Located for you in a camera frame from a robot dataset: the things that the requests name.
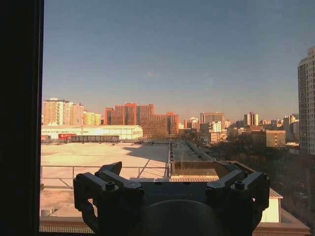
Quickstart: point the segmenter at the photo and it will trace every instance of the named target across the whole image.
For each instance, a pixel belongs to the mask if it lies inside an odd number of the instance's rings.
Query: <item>wall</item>
[[[279,199],[269,198],[269,207],[262,212],[260,222],[279,223]]]

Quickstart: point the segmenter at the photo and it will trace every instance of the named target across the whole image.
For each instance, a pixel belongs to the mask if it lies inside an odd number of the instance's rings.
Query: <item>flat rooftop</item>
[[[74,208],[73,176],[95,173],[102,165],[122,161],[121,176],[126,179],[153,181],[166,176],[167,144],[132,143],[69,143],[42,145],[42,183],[45,189],[40,196],[41,209],[58,209],[52,216],[81,216]]]

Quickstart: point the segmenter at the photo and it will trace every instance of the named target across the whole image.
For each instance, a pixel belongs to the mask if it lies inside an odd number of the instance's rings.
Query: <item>metal railing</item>
[[[72,176],[71,177],[43,177],[43,168],[71,168],[71,172],[72,172]],[[100,166],[62,166],[62,165],[42,165],[40,166],[40,183],[43,183],[44,179],[50,179],[50,180],[60,180],[61,183],[63,183],[63,185],[44,185],[45,188],[70,188],[73,189],[73,185],[69,185],[67,182],[65,182],[65,180],[73,180],[75,178],[75,168],[100,168]],[[165,167],[147,167],[147,166],[123,166],[122,169],[138,169],[138,177],[140,178],[142,172],[145,169],[164,169],[164,175],[168,176],[169,170],[168,170],[169,166],[166,165]]]

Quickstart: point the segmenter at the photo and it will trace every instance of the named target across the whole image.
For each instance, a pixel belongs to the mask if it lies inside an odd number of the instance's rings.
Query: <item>yellow building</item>
[[[100,114],[94,114],[94,124],[100,125]]]
[[[84,125],[100,125],[100,114],[84,112]]]

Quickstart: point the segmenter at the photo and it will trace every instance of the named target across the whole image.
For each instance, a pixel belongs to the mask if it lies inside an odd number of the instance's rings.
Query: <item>white warehouse roof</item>
[[[42,125],[42,129],[80,129],[80,128],[97,128],[97,129],[134,129],[134,128],[141,128],[139,125]]]

